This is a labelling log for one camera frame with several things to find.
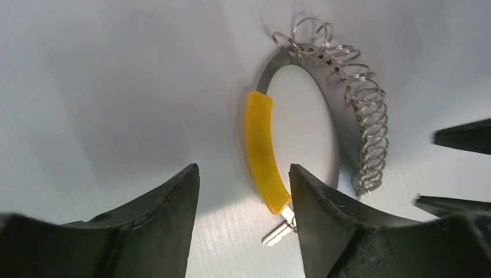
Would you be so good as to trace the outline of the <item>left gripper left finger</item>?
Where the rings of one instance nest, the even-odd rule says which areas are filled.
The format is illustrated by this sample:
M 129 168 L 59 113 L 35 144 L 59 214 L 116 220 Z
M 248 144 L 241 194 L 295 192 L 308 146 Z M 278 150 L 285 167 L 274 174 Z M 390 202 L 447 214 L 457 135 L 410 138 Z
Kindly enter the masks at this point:
M 200 190 L 192 163 L 89 221 L 1 214 L 2 277 L 185 277 Z

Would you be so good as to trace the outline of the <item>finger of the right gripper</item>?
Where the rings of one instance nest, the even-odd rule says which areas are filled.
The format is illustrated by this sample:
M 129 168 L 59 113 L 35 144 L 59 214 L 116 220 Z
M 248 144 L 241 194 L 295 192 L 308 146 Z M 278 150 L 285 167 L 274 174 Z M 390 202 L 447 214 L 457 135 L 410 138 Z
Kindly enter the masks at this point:
M 438 130 L 433 144 L 490 155 L 490 118 Z
M 440 218 L 453 213 L 490 212 L 490 203 L 488 202 L 448 197 L 418 196 L 414 200 L 414 206 Z

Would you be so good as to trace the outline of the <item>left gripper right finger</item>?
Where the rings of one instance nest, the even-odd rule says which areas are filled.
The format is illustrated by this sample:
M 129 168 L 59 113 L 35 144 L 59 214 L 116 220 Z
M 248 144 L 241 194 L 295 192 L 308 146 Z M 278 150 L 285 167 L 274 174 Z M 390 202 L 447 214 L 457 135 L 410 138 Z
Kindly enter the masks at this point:
M 363 204 L 290 167 L 306 277 L 489 277 L 490 212 L 420 222 Z

